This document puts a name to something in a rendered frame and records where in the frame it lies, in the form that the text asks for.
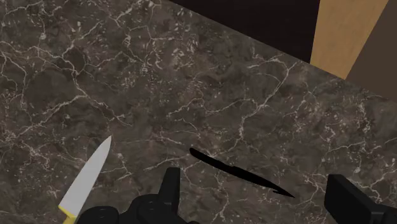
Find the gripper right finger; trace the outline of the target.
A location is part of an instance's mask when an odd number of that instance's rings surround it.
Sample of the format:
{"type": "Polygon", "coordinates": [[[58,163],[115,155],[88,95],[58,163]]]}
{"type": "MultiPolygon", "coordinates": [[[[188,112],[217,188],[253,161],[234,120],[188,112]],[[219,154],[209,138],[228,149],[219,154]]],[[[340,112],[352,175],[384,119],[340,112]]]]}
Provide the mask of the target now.
{"type": "Polygon", "coordinates": [[[338,224],[397,224],[397,208],[375,203],[341,174],[328,176],[324,206],[338,224]]]}

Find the black knife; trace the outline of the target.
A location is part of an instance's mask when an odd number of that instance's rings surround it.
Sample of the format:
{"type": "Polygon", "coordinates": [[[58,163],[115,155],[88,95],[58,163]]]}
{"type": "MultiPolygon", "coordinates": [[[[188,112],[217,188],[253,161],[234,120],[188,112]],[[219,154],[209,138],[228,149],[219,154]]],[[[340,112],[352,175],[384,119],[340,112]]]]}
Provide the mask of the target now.
{"type": "Polygon", "coordinates": [[[244,179],[244,180],[254,183],[256,185],[271,188],[271,189],[273,189],[274,193],[277,193],[279,195],[294,198],[294,196],[292,194],[290,194],[289,192],[287,192],[285,189],[281,188],[277,184],[275,184],[275,183],[273,183],[257,174],[254,174],[247,170],[241,169],[240,167],[227,165],[215,158],[212,158],[202,152],[199,152],[198,150],[196,150],[194,148],[190,148],[189,151],[193,157],[195,157],[195,158],[203,161],[204,163],[211,165],[223,172],[226,172],[230,175],[236,176],[240,179],[244,179]]]}

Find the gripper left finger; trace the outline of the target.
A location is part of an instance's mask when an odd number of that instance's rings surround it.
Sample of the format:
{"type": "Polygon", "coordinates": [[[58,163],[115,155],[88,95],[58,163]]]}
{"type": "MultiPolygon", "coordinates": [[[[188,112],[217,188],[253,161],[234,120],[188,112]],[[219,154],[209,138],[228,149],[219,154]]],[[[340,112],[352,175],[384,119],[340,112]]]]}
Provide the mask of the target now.
{"type": "Polygon", "coordinates": [[[158,193],[136,197],[125,212],[95,206],[84,211],[76,224],[199,224],[178,215],[180,172],[178,167],[167,168],[158,193]]]}

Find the light wooden door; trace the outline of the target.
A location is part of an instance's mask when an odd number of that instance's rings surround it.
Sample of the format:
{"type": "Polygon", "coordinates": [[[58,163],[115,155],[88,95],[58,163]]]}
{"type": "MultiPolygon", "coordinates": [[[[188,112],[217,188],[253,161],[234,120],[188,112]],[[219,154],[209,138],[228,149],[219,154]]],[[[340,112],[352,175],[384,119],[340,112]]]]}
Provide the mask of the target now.
{"type": "Polygon", "coordinates": [[[310,64],[346,79],[389,0],[320,0],[310,64]]]}

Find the yellow-handled kitchen knife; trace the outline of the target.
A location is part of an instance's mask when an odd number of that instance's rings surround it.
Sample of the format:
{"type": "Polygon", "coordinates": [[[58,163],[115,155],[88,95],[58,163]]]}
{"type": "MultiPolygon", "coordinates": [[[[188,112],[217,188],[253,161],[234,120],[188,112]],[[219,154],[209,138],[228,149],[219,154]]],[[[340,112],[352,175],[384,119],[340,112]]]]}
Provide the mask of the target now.
{"type": "Polygon", "coordinates": [[[58,208],[66,215],[62,224],[74,224],[108,157],[112,136],[107,137],[87,160],[60,201],[58,208]]]}

